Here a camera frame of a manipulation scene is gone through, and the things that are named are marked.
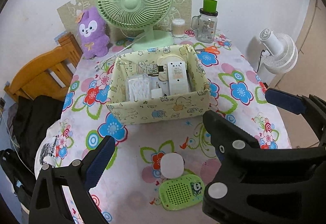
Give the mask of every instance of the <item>tiled floor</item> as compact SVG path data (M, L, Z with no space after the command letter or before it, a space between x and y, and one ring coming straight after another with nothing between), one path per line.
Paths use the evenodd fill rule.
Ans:
M316 13L299 52L298 62L294 69L285 74L276 86L277 89L308 96L314 94L326 100L326 8L321 0L317 2ZM289 134L293 148L315 146L318 138L300 116L280 109L280 114Z

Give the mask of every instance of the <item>stuffed animal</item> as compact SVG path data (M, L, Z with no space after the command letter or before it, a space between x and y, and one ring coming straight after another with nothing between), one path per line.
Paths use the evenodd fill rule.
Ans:
M105 34L105 21L99 15L96 7L84 10L78 26L84 58L105 56L108 53L110 38Z

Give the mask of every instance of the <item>fan center cap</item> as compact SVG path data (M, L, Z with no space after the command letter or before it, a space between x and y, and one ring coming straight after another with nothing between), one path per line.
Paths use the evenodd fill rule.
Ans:
M128 12L135 11L139 8L141 0L121 0L121 6Z

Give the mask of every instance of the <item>black jar lid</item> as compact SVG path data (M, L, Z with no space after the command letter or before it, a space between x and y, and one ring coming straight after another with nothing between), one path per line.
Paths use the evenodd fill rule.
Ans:
M199 12L207 16L218 16L218 11L216 11L215 13L210 13L210 12L205 12L203 8L200 8Z

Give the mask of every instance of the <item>blue wall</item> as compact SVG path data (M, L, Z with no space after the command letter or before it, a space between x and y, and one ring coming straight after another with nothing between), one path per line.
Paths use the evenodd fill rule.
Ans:
M0 121L0 150L11 148L9 133L6 127L8 120L8 108L14 104L14 101L6 94L4 96L6 104ZM22 223L21 204L18 198L11 191L11 183L6 179L6 175L0 166L0 193L7 206L14 214L15 218Z

